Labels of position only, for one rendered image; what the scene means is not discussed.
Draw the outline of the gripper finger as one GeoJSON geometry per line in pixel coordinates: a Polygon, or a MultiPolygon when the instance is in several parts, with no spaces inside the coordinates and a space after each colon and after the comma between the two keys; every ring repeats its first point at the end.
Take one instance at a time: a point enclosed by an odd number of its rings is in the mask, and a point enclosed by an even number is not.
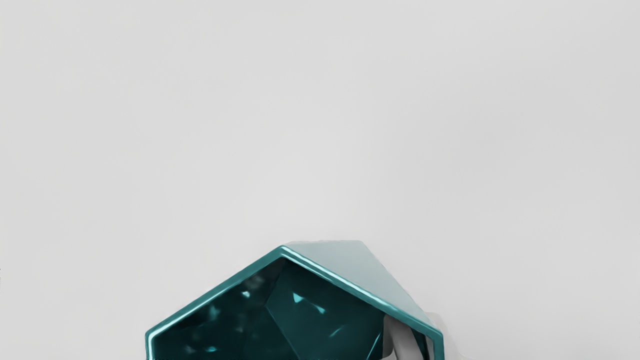
{"type": "Polygon", "coordinates": [[[382,321],[382,360],[425,360],[411,328],[392,316],[382,321]]]}

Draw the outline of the teal faceted mug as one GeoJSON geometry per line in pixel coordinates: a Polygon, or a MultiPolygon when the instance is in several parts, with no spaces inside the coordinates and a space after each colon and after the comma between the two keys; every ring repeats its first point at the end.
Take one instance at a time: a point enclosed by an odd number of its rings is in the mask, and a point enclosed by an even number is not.
{"type": "Polygon", "coordinates": [[[146,358],[382,360],[385,316],[446,360],[439,326],[363,242],[290,242],[147,330],[146,358]]]}

